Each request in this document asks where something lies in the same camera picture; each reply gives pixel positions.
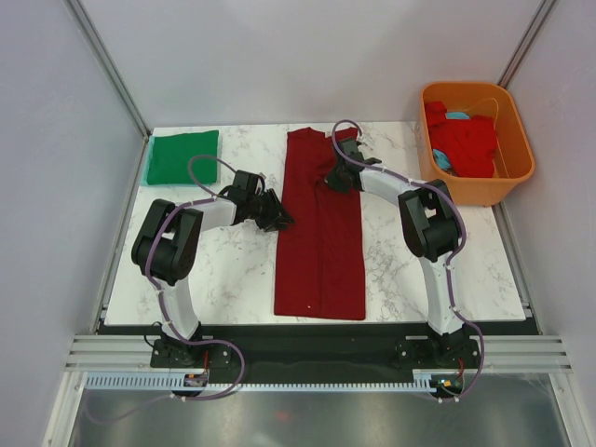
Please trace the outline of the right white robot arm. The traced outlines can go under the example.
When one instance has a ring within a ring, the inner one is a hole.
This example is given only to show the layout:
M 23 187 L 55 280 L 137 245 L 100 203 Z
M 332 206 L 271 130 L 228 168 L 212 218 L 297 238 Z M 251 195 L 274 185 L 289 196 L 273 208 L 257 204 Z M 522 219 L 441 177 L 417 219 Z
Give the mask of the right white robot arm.
M 377 158 L 365 158 L 355 138 L 339 141 L 332 137 L 332 145 L 336 162 L 325 179 L 332 190 L 358 190 L 398 208 L 404 241 L 423 271 L 427 324 L 438 335 L 427 342 L 428 359 L 437 366 L 450 365 L 460 355 L 460 345 L 452 334 L 464 326 L 454 301 L 452 261 L 466 237 L 448 186 L 442 180 L 408 179 Z

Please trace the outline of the dark red t shirt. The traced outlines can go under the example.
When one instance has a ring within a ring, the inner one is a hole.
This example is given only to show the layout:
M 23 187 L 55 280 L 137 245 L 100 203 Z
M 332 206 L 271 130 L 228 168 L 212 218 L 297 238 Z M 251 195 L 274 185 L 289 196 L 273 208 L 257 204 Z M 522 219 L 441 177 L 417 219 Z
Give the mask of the dark red t shirt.
M 366 317 L 360 193 L 332 190 L 332 140 L 312 128 L 287 135 L 281 203 L 294 222 L 279 232 L 274 313 L 285 317 Z

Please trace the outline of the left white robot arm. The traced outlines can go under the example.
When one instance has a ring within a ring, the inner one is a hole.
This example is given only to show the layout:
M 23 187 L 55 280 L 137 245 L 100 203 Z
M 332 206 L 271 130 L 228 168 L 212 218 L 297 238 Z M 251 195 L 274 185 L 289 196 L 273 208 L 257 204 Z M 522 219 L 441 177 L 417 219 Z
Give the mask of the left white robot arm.
M 156 289 L 162 333 L 175 340 L 171 353 L 184 366 L 204 356 L 200 321 L 193 308 L 188 277 L 203 232 L 251 220 L 265 232 L 295 223 L 264 177 L 238 170 L 231 184 L 206 199 L 177 205 L 166 199 L 151 204 L 131 249 L 131 260 Z

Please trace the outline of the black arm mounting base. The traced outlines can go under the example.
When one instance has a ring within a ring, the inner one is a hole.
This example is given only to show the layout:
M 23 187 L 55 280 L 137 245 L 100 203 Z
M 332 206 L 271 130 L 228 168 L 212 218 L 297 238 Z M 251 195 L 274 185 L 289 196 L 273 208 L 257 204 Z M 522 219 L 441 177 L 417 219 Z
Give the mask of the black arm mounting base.
M 391 371 L 458 370 L 484 365 L 484 338 L 537 336 L 535 321 L 482 322 L 457 335 L 439 337 L 424 323 L 207 325 L 204 346 L 169 341 L 158 325 L 106 326 L 99 335 L 140 335 L 151 349 L 153 368 L 203 367 L 227 379 L 246 373 L 306 373 L 342 378 L 389 376 Z

